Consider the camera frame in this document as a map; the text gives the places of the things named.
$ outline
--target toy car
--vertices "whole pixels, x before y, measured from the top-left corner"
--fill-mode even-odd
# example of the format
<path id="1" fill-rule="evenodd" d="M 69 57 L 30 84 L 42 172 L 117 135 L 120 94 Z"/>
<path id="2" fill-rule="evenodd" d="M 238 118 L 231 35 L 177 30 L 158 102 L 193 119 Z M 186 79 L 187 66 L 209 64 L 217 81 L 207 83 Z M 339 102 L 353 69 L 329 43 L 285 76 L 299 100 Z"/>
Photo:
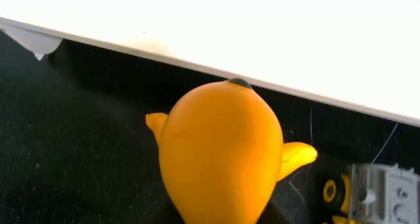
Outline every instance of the toy car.
<path id="1" fill-rule="evenodd" d="M 324 185 L 325 207 L 334 224 L 419 223 L 420 176 L 398 164 L 358 164 Z"/>

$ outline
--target toy wheel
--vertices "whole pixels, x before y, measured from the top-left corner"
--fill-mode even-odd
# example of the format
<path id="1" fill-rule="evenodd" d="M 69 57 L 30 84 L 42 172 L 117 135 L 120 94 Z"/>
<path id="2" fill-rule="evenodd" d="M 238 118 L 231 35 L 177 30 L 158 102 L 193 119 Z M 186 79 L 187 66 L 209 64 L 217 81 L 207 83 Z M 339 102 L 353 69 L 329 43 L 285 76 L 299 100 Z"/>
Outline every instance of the toy wheel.
<path id="1" fill-rule="evenodd" d="M 324 185 L 322 193 L 324 205 L 332 213 L 341 212 L 345 200 L 346 187 L 341 177 L 332 177 Z"/>

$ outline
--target toy head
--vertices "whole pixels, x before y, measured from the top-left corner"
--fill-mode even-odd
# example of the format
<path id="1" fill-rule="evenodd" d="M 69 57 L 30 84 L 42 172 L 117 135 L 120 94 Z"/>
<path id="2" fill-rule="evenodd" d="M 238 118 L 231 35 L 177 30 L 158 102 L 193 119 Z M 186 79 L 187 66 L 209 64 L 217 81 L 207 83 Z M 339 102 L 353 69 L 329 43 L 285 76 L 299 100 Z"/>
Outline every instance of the toy head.
<path id="1" fill-rule="evenodd" d="M 277 117 L 242 79 L 197 87 L 168 116 L 150 114 L 146 123 L 159 145 L 163 182 L 186 223 L 256 223 L 276 182 L 288 175 Z M 314 151 L 302 143 L 293 148 L 286 160 L 297 167 L 289 173 L 316 158 L 315 151 L 292 159 Z"/>

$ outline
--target black tabletop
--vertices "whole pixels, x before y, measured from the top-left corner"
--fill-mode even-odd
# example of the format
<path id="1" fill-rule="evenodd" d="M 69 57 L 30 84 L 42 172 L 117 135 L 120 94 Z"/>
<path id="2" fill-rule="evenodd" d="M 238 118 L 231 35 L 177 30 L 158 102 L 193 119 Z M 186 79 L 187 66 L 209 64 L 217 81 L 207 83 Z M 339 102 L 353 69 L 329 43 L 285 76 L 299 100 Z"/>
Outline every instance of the black tabletop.
<path id="1" fill-rule="evenodd" d="M 66 40 L 38 61 L 0 34 L 0 223 L 161 217 L 170 202 L 144 116 L 169 112 L 189 90 L 220 80 Z M 396 122 L 254 88 L 286 142 L 313 144 L 320 153 L 277 184 L 270 208 L 292 223 L 315 223 L 315 171 L 371 162 Z M 420 170 L 419 141 L 418 128 L 399 124 L 377 162 Z"/>

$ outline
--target orange ear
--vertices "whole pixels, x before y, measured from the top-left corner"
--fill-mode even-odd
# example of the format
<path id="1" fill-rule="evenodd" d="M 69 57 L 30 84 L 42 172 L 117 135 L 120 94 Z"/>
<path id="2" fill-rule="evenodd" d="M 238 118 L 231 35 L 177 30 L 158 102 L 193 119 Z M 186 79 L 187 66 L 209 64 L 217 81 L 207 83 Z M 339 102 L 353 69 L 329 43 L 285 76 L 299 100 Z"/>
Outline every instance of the orange ear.
<path id="1" fill-rule="evenodd" d="M 287 177 L 299 167 L 315 161 L 317 157 L 318 152 L 313 146 L 300 142 L 285 143 L 283 145 L 282 168 L 280 169 L 278 181 Z"/>
<path id="2" fill-rule="evenodd" d="M 165 113 L 152 113 L 146 115 L 146 125 L 153 131 L 156 138 L 156 143 L 159 146 L 160 133 L 163 125 L 165 125 L 166 118 L 168 117 Z"/>

